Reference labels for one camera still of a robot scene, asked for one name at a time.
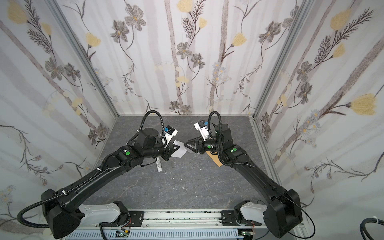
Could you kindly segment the white floral letter paper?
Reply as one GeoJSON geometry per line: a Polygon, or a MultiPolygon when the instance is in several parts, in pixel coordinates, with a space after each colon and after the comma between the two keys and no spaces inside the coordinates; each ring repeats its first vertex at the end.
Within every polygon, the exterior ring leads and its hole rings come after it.
{"type": "Polygon", "coordinates": [[[172,154],[172,157],[182,158],[187,152],[187,149],[185,148],[184,143],[175,140],[173,144],[178,146],[179,148],[172,154]]]}

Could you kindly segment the brown kraft envelope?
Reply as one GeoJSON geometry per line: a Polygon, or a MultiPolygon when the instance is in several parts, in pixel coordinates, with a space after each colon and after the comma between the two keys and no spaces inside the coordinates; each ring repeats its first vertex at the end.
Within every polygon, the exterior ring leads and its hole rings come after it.
{"type": "Polygon", "coordinates": [[[218,155],[212,154],[210,151],[206,151],[207,155],[214,161],[214,163],[221,167],[223,164],[220,162],[218,155]]]}

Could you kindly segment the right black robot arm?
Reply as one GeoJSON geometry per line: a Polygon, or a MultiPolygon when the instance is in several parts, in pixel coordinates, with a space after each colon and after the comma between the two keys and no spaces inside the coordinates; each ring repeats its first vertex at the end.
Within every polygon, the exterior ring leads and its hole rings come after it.
{"type": "Polygon", "coordinates": [[[256,189],[267,204],[258,223],[264,223],[276,238],[281,238],[303,221],[298,193],[286,190],[257,167],[247,152],[234,143],[227,124],[215,125],[211,134],[207,121],[194,126],[201,136],[184,143],[185,147],[196,154],[217,153],[222,165],[233,168],[256,189]]]}

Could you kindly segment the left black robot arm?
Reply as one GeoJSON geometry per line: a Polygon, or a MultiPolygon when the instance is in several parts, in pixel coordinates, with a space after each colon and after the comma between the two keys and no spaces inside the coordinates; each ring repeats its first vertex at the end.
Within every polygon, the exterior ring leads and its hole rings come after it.
{"type": "Polygon", "coordinates": [[[96,170],[56,192],[45,191],[42,194],[42,200],[46,201],[43,204],[43,214],[53,237],[66,237],[80,226],[106,223],[121,227],[130,224],[131,214],[121,201],[93,206],[84,205],[84,201],[107,183],[136,166],[142,166],[144,159],[169,160],[180,148],[171,141],[177,133],[176,129],[166,126],[164,135],[167,145],[164,146],[157,130],[140,130],[131,144],[126,144],[105,157],[96,170]]]}

